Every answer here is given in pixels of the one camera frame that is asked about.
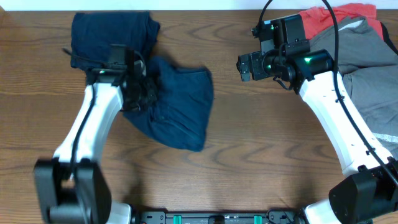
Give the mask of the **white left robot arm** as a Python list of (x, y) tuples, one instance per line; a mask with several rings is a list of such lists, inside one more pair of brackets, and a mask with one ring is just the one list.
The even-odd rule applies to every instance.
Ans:
[(51, 159), (38, 159), (34, 181), (45, 223), (140, 223), (127, 203), (115, 202), (100, 163), (120, 111), (141, 112), (158, 98), (140, 52), (112, 45), (108, 61), (86, 72), (80, 111)]

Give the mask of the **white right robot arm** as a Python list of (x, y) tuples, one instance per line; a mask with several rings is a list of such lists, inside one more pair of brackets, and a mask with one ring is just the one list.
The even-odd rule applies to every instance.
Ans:
[(261, 48), (240, 55), (243, 81), (271, 78), (292, 90), (315, 113), (331, 141), (344, 179), (328, 198), (269, 223), (371, 223), (397, 210), (397, 161), (374, 137), (346, 93), (337, 54), (311, 51), (298, 14), (259, 21), (252, 29)]

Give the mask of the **navy blue shorts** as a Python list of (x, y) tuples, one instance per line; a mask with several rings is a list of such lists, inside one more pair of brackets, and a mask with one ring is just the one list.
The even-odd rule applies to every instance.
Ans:
[(126, 111), (124, 117), (161, 144), (202, 151), (214, 99), (211, 72), (176, 67), (162, 57), (150, 59), (147, 69), (157, 78), (159, 98), (148, 109)]

